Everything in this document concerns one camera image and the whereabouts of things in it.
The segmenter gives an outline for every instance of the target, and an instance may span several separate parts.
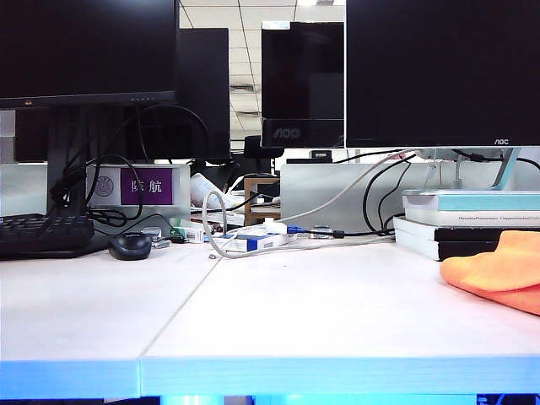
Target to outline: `book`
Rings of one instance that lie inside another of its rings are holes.
[[[483,227],[483,226],[438,226],[421,224],[408,219],[394,218],[394,228],[426,240],[434,241],[493,241],[499,240],[503,230],[533,230],[540,227]]]
[[[435,211],[405,208],[405,218],[437,226],[540,226],[540,211]]]
[[[396,229],[396,243],[432,260],[474,256],[497,248],[497,240],[436,241]]]
[[[406,190],[404,208],[439,211],[535,211],[540,192],[502,190]]]

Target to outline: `small box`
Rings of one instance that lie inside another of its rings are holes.
[[[297,234],[238,235],[231,240],[232,235],[224,235],[213,238],[213,240],[220,248],[226,251],[259,251],[269,247],[285,245],[296,240],[297,237]]]

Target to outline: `black monitor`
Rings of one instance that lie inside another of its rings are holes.
[[[175,0],[0,0],[0,108],[173,100]]]
[[[347,146],[540,144],[540,2],[347,2]]]
[[[343,23],[262,30],[262,146],[343,146]]]
[[[208,138],[191,116],[156,110],[141,116],[143,142],[150,159],[229,159],[229,31],[182,29],[177,44],[176,98],[208,128]],[[128,108],[129,116],[135,112]],[[130,159],[143,159],[138,124],[126,128]]]

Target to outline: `ceiling tile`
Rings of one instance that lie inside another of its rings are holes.
[[[184,7],[193,28],[228,28],[241,30],[238,7]]]
[[[231,101],[231,104],[235,108],[235,111],[259,111],[256,101]]]
[[[251,63],[261,63],[261,48],[250,48],[250,62]]]
[[[192,23],[190,23],[189,18],[184,11],[184,8],[180,9],[180,28],[193,28]]]
[[[240,6],[295,6],[296,0],[240,0]]]
[[[246,48],[244,31],[229,30],[229,48]]]
[[[261,30],[246,30],[246,40],[248,48],[261,47]]]
[[[294,21],[344,21],[344,6],[311,6],[296,8]]]
[[[257,97],[253,93],[251,93],[251,94],[249,94],[249,93],[248,94],[234,93],[234,94],[230,95],[230,104],[235,108],[235,111],[236,111],[235,104],[246,103],[246,102],[256,103],[257,102]]]
[[[259,30],[262,21],[292,21],[294,7],[242,7],[245,30]]]
[[[249,63],[250,58],[247,55],[246,48],[233,48],[229,49],[229,62],[230,63]]]
[[[249,63],[230,63],[229,75],[238,76],[244,74],[251,74],[251,67]]]
[[[180,0],[184,6],[237,6],[236,0]]]
[[[229,85],[231,86],[241,86],[246,84],[253,84],[253,76],[251,76],[250,74],[241,74],[229,77]]]

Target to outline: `white cable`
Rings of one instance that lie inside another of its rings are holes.
[[[346,192],[348,192],[351,188],[353,188],[354,186],[356,186],[356,184],[358,182],[360,182],[362,179],[364,179],[369,173],[371,173],[373,170],[375,170],[377,167],[379,167],[380,165],[382,165],[383,163],[385,163],[386,161],[392,159],[392,158],[395,158],[396,156],[399,156],[401,154],[405,154],[407,152],[413,152],[414,150],[416,150],[415,148],[407,148],[407,149],[404,149],[404,150],[400,150],[399,152],[396,152],[394,154],[390,154],[388,156],[386,156],[384,159],[381,159],[379,160],[377,163],[375,163],[374,165],[372,165],[368,170],[366,170],[365,172],[361,173],[358,177],[356,177],[356,179],[354,179],[354,181],[349,184],[348,186],[346,186],[343,190],[341,190],[334,198],[326,201],[324,204],[320,205],[319,207],[317,208],[313,208],[311,209],[310,211],[306,211],[304,213],[298,213],[296,215],[292,215],[290,217],[287,217],[287,218],[282,218],[280,219],[279,221],[276,221],[276,222],[287,222],[287,221],[291,221],[293,219],[298,219],[298,218],[302,218],[302,217],[305,217],[306,215],[311,215],[313,213],[318,213],[319,211],[321,211],[322,209],[328,207],[330,204],[334,203],[337,199],[339,199],[343,194],[345,194]]]
[[[224,251],[220,246],[218,246],[218,244],[213,239],[212,230],[210,229],[210,225],[208,224],[207,204],[208,204],[208,199],[211,197],[212,194],[217,196],[219,204],[221,205],[221,208],[222,208],[221,212],[224,216],[226,215],[223,198],[216,191],[211,191],[204,197],[204,202],[202,203],[202,226],[204,227],[204,231],[207,233],[208,241],[210,242],[210,245],[212,245],[212,248],[219,255],[223,257],[227,257],[229,259],[251,257],[255,255],[261,255],[262,253],[269,253],[271,251],[291,251],[291,250],[310,251],[314,249],[321,249],[322,247],[361,246],[361,245],[368,245],[371,243],[378,243],[384,240],[390,240],[394,238],[393,235],[388,235],[388,236],[380,236],[380,237],[377,237],[374,239],[368,239],[368,240],[351,240],[351,241],[344,241],[340,243],[320,244],[320,245],[313,245],[313,246],[277,246],[277,247],[269,247],[267,249],[260,249],[257,251],[247,251],[245,253],[231,254],[227,251]]]

